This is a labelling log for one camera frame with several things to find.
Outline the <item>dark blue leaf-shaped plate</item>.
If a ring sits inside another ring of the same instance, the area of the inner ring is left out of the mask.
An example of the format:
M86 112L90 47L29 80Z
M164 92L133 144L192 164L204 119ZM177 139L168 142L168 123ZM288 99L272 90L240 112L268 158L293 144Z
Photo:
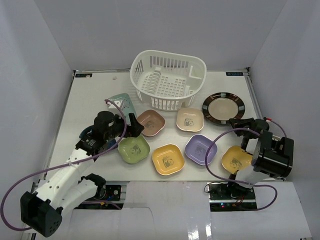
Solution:
M93 129L93 125L90 125L88 127L86 127L80 134L79 134L79 138L82 139L86 134L89 134L92 132ZM107 148L111 148L113 145L115 145L115 148L118 147L117 145L117 141L115 139L112 139L110 141L107 142Z

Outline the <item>round black-rimmed plate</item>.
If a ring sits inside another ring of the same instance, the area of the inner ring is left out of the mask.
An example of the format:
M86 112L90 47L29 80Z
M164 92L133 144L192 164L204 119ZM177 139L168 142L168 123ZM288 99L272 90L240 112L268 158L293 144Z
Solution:
M229 92L217 92L208 96L202 104L204 117L213 124L226 126L230 119L241 119L246 111L243 100Z

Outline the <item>light teal rectangular divided plate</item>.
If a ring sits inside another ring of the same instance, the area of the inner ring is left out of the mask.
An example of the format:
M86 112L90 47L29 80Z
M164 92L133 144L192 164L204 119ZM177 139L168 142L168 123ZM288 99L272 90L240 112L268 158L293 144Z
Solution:
M125 116L126 119L126 124L130 125L130 119L129 119L129 113L134 113L135 116L137 116L136 114L136 110L134 108L134 105L132 103L132 100L130 98L130 96L127 93L120 93L120 94L116 94L114 96L111 96L108 98L108 100L110 101L123 101L123 109L122 109L122 113ZM118 112L111 112L113 113L115 116L118 116L119 118L122 118L121 113Z

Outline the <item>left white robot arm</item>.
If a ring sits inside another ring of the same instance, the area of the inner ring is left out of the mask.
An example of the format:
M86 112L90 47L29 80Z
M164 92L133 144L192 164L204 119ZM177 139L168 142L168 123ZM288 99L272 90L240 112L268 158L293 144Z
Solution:
M26 192L20 199L22 221L48 238L62 223L63 216L84 201L105 196L106 180L96 174L83 175L98 157L111 149L109 143L115 138L138 137L144 127L134 113L129 122L110 111L101 111L94 119L91 129L83 131L66 166L60 168L33 193Z

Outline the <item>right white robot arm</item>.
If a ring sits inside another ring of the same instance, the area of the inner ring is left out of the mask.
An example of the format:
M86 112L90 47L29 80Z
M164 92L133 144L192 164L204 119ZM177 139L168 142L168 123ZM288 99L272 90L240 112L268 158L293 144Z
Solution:
M231 146L222 156L221 164L230 173L225 187L226 195L236 200L251 191L253 185L267 178L285 178L293 168L294 140L274 136L269 122L280 126L270 118L229 120L240 146Z

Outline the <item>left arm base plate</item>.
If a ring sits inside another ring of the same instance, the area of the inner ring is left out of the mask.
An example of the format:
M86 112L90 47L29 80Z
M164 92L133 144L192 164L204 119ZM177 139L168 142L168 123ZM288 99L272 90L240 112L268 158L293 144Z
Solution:
M100 197L91 197L75 210L121 210L124 205L121 185L106 185Z

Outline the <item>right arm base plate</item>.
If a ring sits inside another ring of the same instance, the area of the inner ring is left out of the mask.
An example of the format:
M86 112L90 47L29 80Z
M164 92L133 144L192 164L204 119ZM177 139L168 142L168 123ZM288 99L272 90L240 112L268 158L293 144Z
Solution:
M258 209L253 189L233 196L226 182L209 182L204 186L203 191L208 195L211 212L241 212Z

